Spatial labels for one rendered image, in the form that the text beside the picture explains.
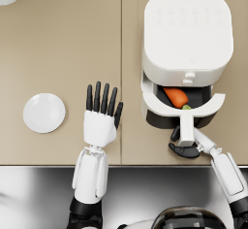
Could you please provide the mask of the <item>orange carrot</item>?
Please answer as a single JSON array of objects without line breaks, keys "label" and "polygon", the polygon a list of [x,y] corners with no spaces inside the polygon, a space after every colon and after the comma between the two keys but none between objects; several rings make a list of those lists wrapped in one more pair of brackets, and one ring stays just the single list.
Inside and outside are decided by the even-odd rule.
[{"label": "orange carrot", "polygon": [[172,102],[172,104],[181,110],[190,110],[191,107],[188,105],[188,97],[187,95],[177,87],[164,87],[163,90],[165,91],[166,95]]}]

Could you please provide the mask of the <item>pale air fryer body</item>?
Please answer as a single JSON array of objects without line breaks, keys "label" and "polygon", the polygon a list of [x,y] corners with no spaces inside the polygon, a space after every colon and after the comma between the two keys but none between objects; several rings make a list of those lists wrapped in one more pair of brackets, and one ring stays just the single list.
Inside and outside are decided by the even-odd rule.
[{"label": "pale air fryer body", "polygon": [[233,55],[224,0],[149,0],[144,9],[142,68],[163,86],[208,86]]}]

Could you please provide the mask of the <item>white round plate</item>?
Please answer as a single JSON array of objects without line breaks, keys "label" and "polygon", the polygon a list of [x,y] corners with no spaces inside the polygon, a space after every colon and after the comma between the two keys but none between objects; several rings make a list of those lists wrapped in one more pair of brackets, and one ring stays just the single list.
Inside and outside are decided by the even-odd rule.
[{"label": "white round plate", "polygon": [[40,93],[30,98],[23,109],[23,121],[37,133],[49,133],[57,129],[66,114],[62,100],[51,93]]}]

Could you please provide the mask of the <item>dark round robot body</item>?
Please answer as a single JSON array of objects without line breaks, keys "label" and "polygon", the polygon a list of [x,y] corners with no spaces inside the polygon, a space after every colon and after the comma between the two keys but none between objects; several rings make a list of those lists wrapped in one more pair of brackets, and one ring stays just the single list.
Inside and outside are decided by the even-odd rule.
[{"label": "dark round robot body", "polygon": [[227,229],[213,212],[200,207],[172,207],[152,220],[122,224],[117,229]]}]

